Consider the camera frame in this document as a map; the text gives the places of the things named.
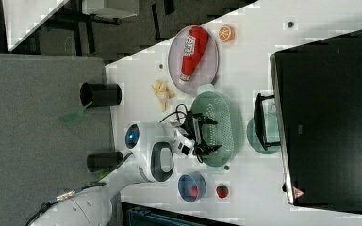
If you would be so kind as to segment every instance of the small bowl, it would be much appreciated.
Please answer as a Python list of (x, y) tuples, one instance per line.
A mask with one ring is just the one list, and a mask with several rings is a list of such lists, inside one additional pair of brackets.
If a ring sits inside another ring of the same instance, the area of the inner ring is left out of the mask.
[(195, 202), (206, 193), (204, 177), (197, 171), (184, 174), (178, 180), (178, 192), (186, 202)]

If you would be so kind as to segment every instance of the black cup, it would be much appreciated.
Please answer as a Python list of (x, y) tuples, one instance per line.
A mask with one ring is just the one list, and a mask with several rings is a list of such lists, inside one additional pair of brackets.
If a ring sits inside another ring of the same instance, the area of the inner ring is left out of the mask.
[(117, 169), (123, 160), (120, 152), (95, 153), (87, 157), (87, 167), (90, 172)]
[(84, 83), (81, 86), (80, 99), (83, 106), (89, 102), (92, 102), (89, 107), (115, 106), (122, 101), (122, 89), (117, 84)]

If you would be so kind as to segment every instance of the black cable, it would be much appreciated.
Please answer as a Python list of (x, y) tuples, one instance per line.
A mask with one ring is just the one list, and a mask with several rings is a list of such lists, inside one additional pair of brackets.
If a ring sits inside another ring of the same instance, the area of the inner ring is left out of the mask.
[(200, 154), (196, 154), (197, 158), (198, 158), (198, 162), (199, 163), (203, 163), (204, 162), (204, 159), (202, 158), (202, 156)]
[(187, 114), (186, 114), (186, 113), (184, 113), (184, 112), (182, 112), (182, 111), (174, 111), (172, 114), (170, 114), (170, 115), (168, 115), (168, 116), (164, 117), (164, 119), (163, 119), (163, 120), (161, 120), (159, 123), (162, 123), (162, 122), (163, 122), (163, 121), (165, 121), (167, 118), (169, 118), (171, 115), (174, 115), (174, 114), (177, 114), (177, 113), (184, 114), (184, 117), (187, 117)]
[[(180, 106), (183, 106), (183, 107), (184, 107), (185, 113), (188, 112), (188, 109), (187, 109), (187, 107), (186, 107), (184, 104), (179, 104), (179, 105), (175, 108), (175, 112), (178, 111), (178, 107), (180, 107)], [(179, 116), (178, 116), (178, 113), (177, 113), (177, 120), (178, 120), (178, 122), (180, 122), (180, 118), (179, 118)]]
[[(85, 189), (91, 188), (91, 187), (104, 186), (105, 184), (106, 184), (105, 182), (91, 182), (89, 186), (83, 186), (81, 188), (74, 190), (74, 192), (75, 192), (74, 194), (77, 194), (77, 193), (79, 193)], [(51, 200), (49, 202), (44, 202), (43, 204), (41, 204), (40, 210), (31, 217), (31, 219), (25, 224), (25, 226), (30, 225), (36, 218), (39, 218), (43, 213), (48, 211), (53, 205), (55, 205), (58, 202), (60, 202), (60, 201), (58, 201), (58, 198), (55, 198), (54, 200)]]

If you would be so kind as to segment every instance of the sticker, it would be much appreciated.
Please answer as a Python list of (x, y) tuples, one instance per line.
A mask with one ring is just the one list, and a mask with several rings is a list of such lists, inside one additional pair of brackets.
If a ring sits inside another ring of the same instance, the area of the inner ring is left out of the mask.
[(295, 199), (298, 199), (299, 197), (303, 196), (304, 192), (299, 190), (296, 187), (293, 187), (293, 196), (295, 196)]
[(181, 78), (181, 80), (183, 80), (183, 81), (189, 81), (190, 76), (187, 76), (187, 75), (184, 75), (184, 74), (181, 73), (180, 78)]
[(190, 57), (193, 55), (195, 51), (195, 37), (188, 34), (187, 38), (185, 39), (185, 46), (184, 46), (184, 56)]

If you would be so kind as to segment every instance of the ketchup bottle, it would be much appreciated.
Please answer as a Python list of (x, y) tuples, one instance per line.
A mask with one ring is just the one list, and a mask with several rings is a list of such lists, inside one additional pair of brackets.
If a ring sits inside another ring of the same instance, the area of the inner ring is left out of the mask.
[(208, 34), (200, 26), (194, 26), (190, 29), (185, 40), (184, 56), (182, 60), (180, 83), (190, 80), (190, 77), (201, 61), (202, 55), (207, 46)]

